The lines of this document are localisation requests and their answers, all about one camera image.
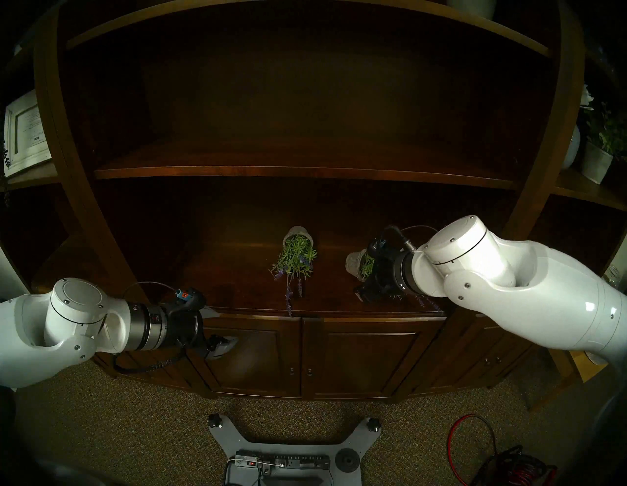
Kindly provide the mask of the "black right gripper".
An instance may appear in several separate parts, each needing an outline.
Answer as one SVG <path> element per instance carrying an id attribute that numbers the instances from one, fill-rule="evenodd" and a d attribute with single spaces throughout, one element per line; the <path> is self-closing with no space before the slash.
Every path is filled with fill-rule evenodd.
<path id="1" fill-rule="evenodd" d="M 383 297 L 414 296 L 411 263 L 414 252 L 400 250 L 375 239 L 369 243 L 367 254 L 374 259 L 373 269 L 364 286 L 353 289 L 361 302 L 375 302 Z"/>

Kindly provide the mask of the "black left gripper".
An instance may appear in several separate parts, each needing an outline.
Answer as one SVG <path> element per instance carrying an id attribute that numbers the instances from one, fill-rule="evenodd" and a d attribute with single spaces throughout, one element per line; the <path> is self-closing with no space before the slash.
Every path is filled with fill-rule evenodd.
<path id="1" fill-rule="evenodd" d="M 222 358 L 238 344 L 236 336 L 212 335 L 207 341 L 203 331 L 204 318 L 217 318 L 219 312 L 206 305 L 205 296 L 195 288 L 178 289 L 176 298 L 166 307 L 167 331 L 165 347 L 176 346 L 179 352 L 167 361 L 180 361 L 187 350 L 196 351 L 209 361 Z"/>

